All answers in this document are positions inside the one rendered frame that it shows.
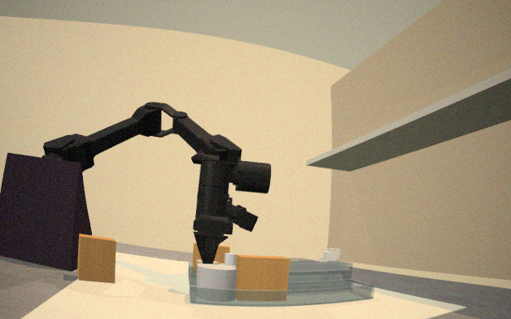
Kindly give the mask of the orange box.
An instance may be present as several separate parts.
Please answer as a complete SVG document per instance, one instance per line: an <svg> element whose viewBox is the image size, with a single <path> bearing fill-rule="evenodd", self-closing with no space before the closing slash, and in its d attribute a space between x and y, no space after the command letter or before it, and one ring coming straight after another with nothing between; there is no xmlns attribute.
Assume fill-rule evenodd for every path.
<svg viewBox="0 0 511 319"><path fill-rule="evenodd" d="M287 290L290 258L236 255L236 289Z"/></svg>
<svg viewBox="0 0 511 319"><path fill-rule="evenodd" d="M229 246L220 246L219 245L219 247L217 248L217 251L216 251L216 257L215 257L214 261L217 261L220 264L224 264L225 263L225 253L229 253L229 250L230 250ZM193 267L195 267L197 260L202 259L199 255L199 249L198 249L197 243L194 243L193 255L194 256L193 256L192 264L193 264Z"/></svg>

